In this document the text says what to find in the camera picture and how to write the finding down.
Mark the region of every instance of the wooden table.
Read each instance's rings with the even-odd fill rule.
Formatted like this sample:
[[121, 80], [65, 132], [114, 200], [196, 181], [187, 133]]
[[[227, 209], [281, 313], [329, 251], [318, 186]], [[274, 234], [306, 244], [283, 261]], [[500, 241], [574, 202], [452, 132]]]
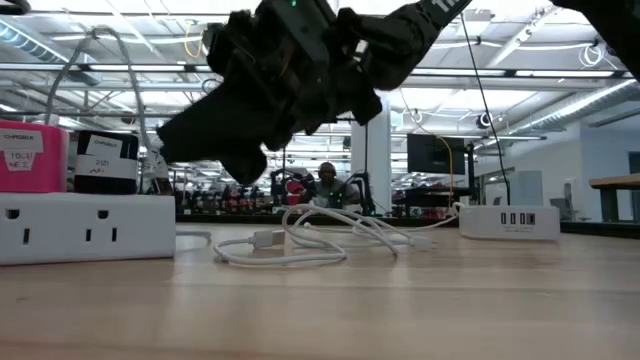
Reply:
[[589, 185], [600, 190], [602, 220], [618, 222], [618, 190], [640, 190], [640, 174], [592, 179]]
[[0, 268], [0, 359], [639, 358], [640, 241], [432, 237], [319, 267], [218, 264], [185, 238], [175, 261]]

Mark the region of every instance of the tangled white cable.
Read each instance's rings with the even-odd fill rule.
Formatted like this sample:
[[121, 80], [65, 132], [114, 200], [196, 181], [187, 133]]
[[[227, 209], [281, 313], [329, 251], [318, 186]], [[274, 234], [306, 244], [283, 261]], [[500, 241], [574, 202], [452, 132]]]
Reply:
[[[321, 250], [334, 250], [335, 253], [331, 254], [311, 254], [311, 255], [297, 255], [297, 256], [285, 256], [279, 258], [246, 258], [231, 255], [225, 251], [222, 251], [224, 246], [236, 245], [236, 244], [250, 244], [254, 248], [265, 248], [276, 245], [276, 243], [282, 243], [284, 240], [284, 234], [282, 237], [278, 237], [276, 232], [266, 231], [258, 232], [253, 237], [240, 240], [228, 240], [222, 241], [214, 245], [213, 249], [216, 254], [224, 261], [229, 263], [236, 263], [240, 265], [281, 265], [302, 261], [342, 261], [348, 256], [345, 249], [353, 248], [370, 248], [370, 247], [387, 247], [397, 256], [399, 251], [396, 246], [411, 246], [417, 250], [430, 250], [433, 248], [433, 241], [430, 238], [424, 236], [415, 236], [411, 233], [418, 231], [425, 231], [433, 229], [438, 226], [445, 225], [458, 218], [458, 207], [464, 206], [461, 203], [455, 203], [452, 207], [454, 217], [441, 221], [431, 226], [425, 226], [422, 228], [415, 228], [407, 231], [397, 229], [380, 219], [373, 217], [366, 217], [352, 212], [336, 209], [325, 209], [313, 205], [301, 204], [292, 206], [282, 216], [282, 227], [284, 232], [289, 234], [291, 241], [300, 248], [311, 248]], [[293, 225], [288, 225], [289, 217], [295, 214], [299, 210], [306, 211], [300, 216]], [[307, 223], [304, 224], [304, 229], [300, 229], [300, 225], [312, 215], [322, 214], [334, 219], [340, 220], [348, 225], [352, 226], [351, 230], [346, 229], [322, 229], [313, 227]], [[334, 241], [328, 241], [322, 238], [313, 237], [306, 232], [313, 230], [320, 233], [333, 233], [333, 234], [353, 234], [360, 239], [366, 240], [366, 243], [362, 244], [337, 244]], [[390, 235], [401, 235], [402, 240], [394, 240], [390, 238]]]

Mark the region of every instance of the label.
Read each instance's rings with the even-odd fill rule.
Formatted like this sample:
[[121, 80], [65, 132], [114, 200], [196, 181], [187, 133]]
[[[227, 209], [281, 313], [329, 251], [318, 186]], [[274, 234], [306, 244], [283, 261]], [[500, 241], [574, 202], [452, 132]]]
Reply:
[[78, 155], [76, 175], [136, 180], [138, 162], [131, 159]]
[[36, 158], [34, 151], [5, 150], [4, 161], [9, 171], [31, 171]]
[[87, 155], [119, 158], [120, 150], [122, 150], [122, 140], [91, 135], [89, 146], [87, 146]]
[[42, 133], [33, 130], [0, 129], [0, 151], [6, 150], [44, 152]]

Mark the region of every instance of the black cable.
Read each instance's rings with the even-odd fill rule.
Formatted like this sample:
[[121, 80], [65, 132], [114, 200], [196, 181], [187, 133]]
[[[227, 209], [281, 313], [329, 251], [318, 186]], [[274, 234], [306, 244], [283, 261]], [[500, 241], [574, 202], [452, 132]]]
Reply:
[[467, 23], [464, 21], [463, 14], [460, 14], [460, 18], [462, 18], [462, 28], [464, 29], [464, 36], [467, 38], [467, 45], [469, 46], [469, 54], [471, 54], [471, 62], [473, 63], [473, 69], [476, 72], [476, 79], [478, 80], [478, 87], [480, 88], [480, 94], [482, 94], [484, 109], [487, 112], [487, 119], [489, 120], [489, 124], [491, 124], [491, 131], [493, 132], [493, 137], [495, 138], [496, 145], [498, 146], [498, 158], [500, 159], [500, 170], [502, 171], [502, 177], [504, 178], [504, 183], [507, 185], [507, 205], [511, 206], [511, 186], [509, 184], [509, 180], [507, 179], [507, 172], [504, 170], [504, 163], [502, 162], [502, 148], [500, 146], [500, 140], [498, 139], [498, 133], [496, 133], [496, 128], [493, 126], [493, 119], [491, 118], [489, 105], [487, 105], [487, 97], [484, 94], [482, 81], [480, 80], [480, 73], [478, 72], [478, 66], [476, 65], [476, 58], [475, 56], [473, 56], [471, 40], [469, 39], [469, 33], [467, 32]]

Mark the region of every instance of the robotic arm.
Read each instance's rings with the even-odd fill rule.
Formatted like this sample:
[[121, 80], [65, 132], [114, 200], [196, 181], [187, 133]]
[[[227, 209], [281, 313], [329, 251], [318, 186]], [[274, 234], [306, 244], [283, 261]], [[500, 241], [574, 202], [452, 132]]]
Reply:
[[[638, 1], [607, 0], [605, 9], [604, 0], [554, 0], [583, 11], [634, 74], [640, 45], [614, 35], [638, 34]], [[470, 2], [422, 0], [384, 18], [351, 9], [336, 16], [326, 0], [262, 0], [253, 15], [234, 12], [204, 37], [207, 63], [224, 82], [158, 129], [161, 154], [220, 160], [238, 182], [253, 183], [267, 166], [263, 147], [280, 150], [346, 112], [360, 125], [375, 117], [374, 89], [399, 87]], [[361, 40], [368, 47], [358, 59]]]

